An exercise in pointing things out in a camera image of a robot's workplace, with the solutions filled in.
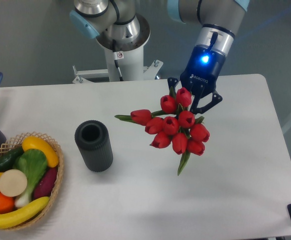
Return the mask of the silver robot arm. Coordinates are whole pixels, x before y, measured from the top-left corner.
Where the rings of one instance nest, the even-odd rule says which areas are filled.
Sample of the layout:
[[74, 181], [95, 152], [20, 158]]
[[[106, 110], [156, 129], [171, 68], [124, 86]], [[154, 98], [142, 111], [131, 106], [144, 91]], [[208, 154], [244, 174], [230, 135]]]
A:
[[[144, 45], [150, 38], [147, 20], [133, 0], [76, 0], [69, 18], [88, 39], [104, 49], [111, 82], [145, 77]], [[216, 82], [241, 22], [247, 0], [169, 0], [167, 11], [180, 23], [199, 23], [201, 30], [185, 70], [168, 85], [181, 84], [194, 97], [190, 111], [203, 114], [222, 101]]]

